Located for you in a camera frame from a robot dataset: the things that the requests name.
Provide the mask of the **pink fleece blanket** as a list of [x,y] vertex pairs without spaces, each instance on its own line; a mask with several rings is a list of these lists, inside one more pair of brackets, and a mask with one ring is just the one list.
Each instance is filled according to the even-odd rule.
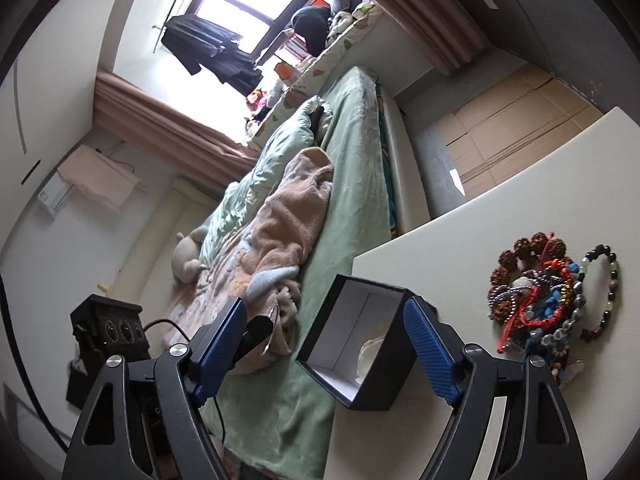
[[325,151],[300,151],[256,216],[222,246],[190,292],[176,299],[169,317],[190,337],[215,321],[232,297],[244,301],[250,320],[270,318],[271,335],[239,360],[233,374],[255,373],[292,353],[302,296],[299,271],[323,229],[332,180]]

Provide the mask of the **cardboard floor sheets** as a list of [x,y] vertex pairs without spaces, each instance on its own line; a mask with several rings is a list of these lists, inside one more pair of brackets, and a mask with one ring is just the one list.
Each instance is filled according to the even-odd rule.
[[526,64],[437,124],[468,200],[572,140],[602,113],[559,79]]

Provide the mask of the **black jewelry box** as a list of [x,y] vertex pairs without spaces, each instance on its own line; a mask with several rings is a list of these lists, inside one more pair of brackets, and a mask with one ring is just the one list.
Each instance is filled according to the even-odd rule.
[[409,289],[338,274],[296,362],[351,411],[388,411],[416,350],[404,323]]

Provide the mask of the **right pink curtain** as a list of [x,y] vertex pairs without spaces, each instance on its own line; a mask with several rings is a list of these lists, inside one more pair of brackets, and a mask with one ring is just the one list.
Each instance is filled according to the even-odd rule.
[[372,0],[390,14],[444,76],[473,61],[490,42],[458,0]]

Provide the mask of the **beige plush toy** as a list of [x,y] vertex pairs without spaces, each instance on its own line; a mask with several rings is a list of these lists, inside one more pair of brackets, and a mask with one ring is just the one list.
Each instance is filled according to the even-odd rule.
[[207,233],[207,226],[199,226],[188,235],[177,233],[177,245],[171,256],[171,272],[178,282],[190,284],[198,278],[201,272],[200,252]]

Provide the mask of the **light green floral duvet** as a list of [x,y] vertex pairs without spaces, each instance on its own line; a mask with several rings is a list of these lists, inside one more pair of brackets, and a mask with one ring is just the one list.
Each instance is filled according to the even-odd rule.
[[201,269],[209,268],[224,243],[250,222],[280,183],[285,167],[305,148],[322,139],[333,113],[329,103],[313,96],[270,136],[257,162],[239,182],[231,182],[222,201],[203,222],[207,234],[200,251]]

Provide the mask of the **pink towel on wall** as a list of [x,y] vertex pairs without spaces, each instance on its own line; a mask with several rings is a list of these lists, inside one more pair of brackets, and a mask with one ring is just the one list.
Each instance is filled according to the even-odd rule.
[[148,192],[148,186],[133,172],[87,145],[72,151],[56,172],[81,194],[118,214],[135,190]]

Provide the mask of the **left pink curtain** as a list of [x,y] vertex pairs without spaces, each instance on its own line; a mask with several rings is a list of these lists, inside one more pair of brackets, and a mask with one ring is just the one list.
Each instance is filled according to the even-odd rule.
[[102,68],[94,83],[93,123],[217,194],[241,180],[258,159],[251,148]]

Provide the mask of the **pink curtain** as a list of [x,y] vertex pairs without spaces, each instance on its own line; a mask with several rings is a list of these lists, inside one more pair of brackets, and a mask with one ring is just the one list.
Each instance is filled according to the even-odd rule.
[[93,123],[217,194],[241,180],[258,159],[251,148],[102,68],[94,83]]
[[458,0],[372,0],[390,14],[444,76],[473,61],[490,42]]

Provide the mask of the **black backpack on sill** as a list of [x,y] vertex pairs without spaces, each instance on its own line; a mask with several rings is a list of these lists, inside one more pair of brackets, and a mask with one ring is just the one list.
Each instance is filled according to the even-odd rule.
[[294,13],[294,32],[305,40],[307,52],[318,58],[326,48],[331,10],[328,6],[304,6]]

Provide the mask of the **dark hanging clothes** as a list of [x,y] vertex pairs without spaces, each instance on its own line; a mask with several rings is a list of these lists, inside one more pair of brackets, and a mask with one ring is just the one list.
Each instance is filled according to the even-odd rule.
[[236,32],[204,20],[195,14],[170,18],[160,42],[190,75],[203,68],[241,96],[248,96],[262,81],[254,58],[244,52]]

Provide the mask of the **white wall switch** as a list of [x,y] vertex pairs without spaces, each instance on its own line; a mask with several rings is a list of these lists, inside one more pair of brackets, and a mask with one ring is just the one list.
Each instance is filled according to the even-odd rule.
[[497,6],[497,3],[495,3],[495,0],[483,0],[484,3],[486,4],[486,6],[488,7],[488,9],[490,10],[498,10],[499,7]]

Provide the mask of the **black device with dials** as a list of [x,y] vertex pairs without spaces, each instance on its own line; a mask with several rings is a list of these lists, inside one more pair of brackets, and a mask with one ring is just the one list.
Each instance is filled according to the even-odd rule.
[[82,410],[92,385],[111,356],[126,361],[150,357],[137,304],[92,294],[70,314],[78,357],[70,361],[66,401]]

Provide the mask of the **patterned window seat cushion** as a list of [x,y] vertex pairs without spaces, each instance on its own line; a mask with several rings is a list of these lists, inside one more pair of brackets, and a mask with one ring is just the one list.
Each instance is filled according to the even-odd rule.
[[382,9],[371,0],[363,0],[352,13],[341,11],[334,16],[326,48],[313,58],[301,72],[293,72],[294,79],[285,82],[278,98],[268,104],[266,117],[250,130],[248,146],[261,151],[270,136],[312,96],[320,93],[326,81],[340,64],[346,53],[367,36],[380,19]]

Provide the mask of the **bed with green sheet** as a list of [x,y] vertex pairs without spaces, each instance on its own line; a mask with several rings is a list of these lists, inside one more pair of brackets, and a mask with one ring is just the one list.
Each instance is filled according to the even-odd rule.
[[[226,440],[226,451],[243,464],[282,479],[319,479],[324,473],[333,422],[333,400],[296,363],[324,297],[354,259],[394,236],[390,210],[397,204],[385,177],[382,131],[394,101],[383,101],[370,70],[351,68],[320,96],[333,117],[312,148],[333,165],[332,190],[323,229],[300,268],[296,344],[289,356],[248,375],[232,371],[201,413],[207,427]],[[171,320],[163,336],[171,346],[188,336]]]

